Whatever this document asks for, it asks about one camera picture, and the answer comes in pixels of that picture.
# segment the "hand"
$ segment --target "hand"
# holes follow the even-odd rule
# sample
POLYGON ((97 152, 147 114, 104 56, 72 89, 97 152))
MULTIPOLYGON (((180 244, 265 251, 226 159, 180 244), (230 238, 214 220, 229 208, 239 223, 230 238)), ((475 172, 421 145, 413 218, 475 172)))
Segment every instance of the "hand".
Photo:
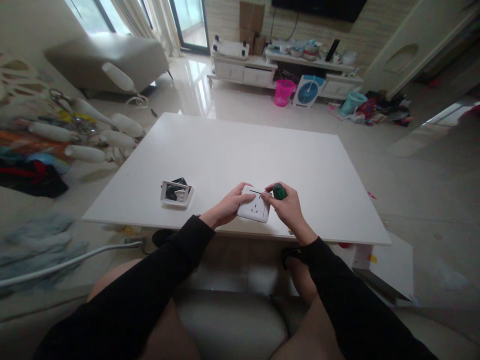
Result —
POLYGON ((269 194, 276 182, 267 186, 265 188, 266 192, 263 192, 260 197, 263 201, 273 206, 280 220, 295 234, 301 245, 313 243, 318 236, 304 219, 297 190, 281 181, 279 183, 282 184, 286 193, 286 197, 283 200, 277 200, 269 194))
POLYGON ((242 189, 245 185, 253 186, 248 182, 239 183, 222 201, 200 216, 200 220, 215 230, 217 227, 228 224, 235 219, 239 206, 255 199, 254 194, 242 195, 242 189))

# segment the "electric fan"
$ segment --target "electric fan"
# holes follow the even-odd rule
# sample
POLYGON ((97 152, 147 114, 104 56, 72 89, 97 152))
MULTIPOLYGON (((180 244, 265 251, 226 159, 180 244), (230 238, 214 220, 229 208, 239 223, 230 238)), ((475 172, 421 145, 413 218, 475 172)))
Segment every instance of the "electric fan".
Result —
POLYGON ((318 76, 303 75, 296 88, 292 103, 310 108, 317 99, 324 81, 324 79, 318 76))

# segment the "electrical outlet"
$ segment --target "electrical outlet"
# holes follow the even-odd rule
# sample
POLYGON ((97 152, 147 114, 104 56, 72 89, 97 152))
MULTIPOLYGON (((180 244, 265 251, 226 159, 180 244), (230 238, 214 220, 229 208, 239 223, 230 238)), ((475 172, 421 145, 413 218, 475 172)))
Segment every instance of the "electrical outlet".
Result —
POLYGON ((260 197, 260 194, 264 192, 262 189, 245 185, 241 193, 253 194, 255 199, 240 205, 236 214, 241 218, 266 223, 269 220, 270 204, 265 203, 260 197))

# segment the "drawer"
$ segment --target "drawer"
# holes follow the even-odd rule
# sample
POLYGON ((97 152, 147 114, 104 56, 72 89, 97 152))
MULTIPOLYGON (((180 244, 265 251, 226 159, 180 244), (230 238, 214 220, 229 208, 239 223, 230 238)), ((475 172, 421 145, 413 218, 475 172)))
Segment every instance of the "drawer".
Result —
POLYGON ((354 88, 354 84, 349 84, 346 82, 339 81, 328 81, 321 92, 322 95, 332 94, 332 95, 345 95, 347 96, 350 91, 354 88))
POLYGON ((234 65, 220 61, 215 63, 215 72, 219 78, 242 81, 244 79, 244 69, 245 67, 241 65, 234 65))
POLYGON ((272 71, 246 67, 243 71, 243 82, 247 84, 270 85, 272 71))

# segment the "blue basket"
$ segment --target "blue basket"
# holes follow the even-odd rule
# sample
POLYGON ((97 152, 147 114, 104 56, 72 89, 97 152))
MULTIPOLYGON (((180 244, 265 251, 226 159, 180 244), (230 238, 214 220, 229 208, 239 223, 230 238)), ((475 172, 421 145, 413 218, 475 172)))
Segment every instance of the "blue basket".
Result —
POLYGON ((366 96, 359 92, 349 93, 340 109, 340 114, 343 116, 352 115, 367 100, 366 96))

